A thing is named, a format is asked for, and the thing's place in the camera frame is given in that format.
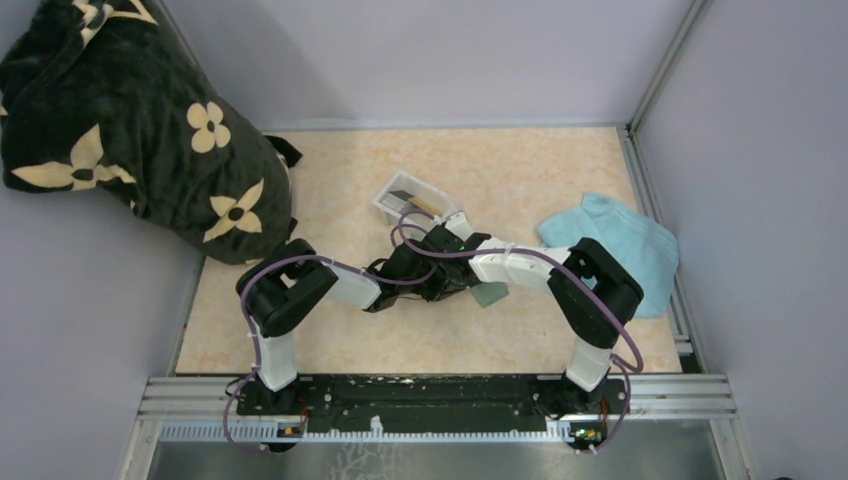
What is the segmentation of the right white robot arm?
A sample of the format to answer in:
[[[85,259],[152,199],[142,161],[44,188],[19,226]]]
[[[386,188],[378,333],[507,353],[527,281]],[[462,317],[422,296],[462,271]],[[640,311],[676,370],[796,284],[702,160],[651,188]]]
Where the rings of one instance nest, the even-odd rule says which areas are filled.
[[[576,335],[563,398],[576,412],[602,398],[612,366],[641,373],[645,362],[625,325],[644,298],[639,283],[596,240],[572,247],[526,247],[484,233],[463,239],[443,225],[421,240],[426,255],[452,280],[505,283],[551,295]]]

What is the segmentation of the translucent white plastic bin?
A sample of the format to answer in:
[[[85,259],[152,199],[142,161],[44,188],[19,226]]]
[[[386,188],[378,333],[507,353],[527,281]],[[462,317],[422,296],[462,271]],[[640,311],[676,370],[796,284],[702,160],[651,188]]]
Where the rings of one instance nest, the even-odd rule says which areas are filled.
[[[384,222],[392,226],[412,210],[422,210],[439,219],[446,219],[460,210],[446,192],[404,170],[398,170],[379,190],[372,205]]]

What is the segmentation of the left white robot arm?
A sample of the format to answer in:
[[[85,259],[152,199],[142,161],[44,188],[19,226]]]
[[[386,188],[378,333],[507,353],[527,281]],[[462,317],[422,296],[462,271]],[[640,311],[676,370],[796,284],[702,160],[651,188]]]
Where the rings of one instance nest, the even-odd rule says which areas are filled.
[[[236,292],[252,336],[264,405],[277,414],[297,406],[293,332],[321,301],[376,313],[401,297],[436,302],[478,283],[467,261],[421,255],[413,247],[424,244],[399,245],[389,257],[356,268],[320,256],[307,241],[296,239],[242,275]]]

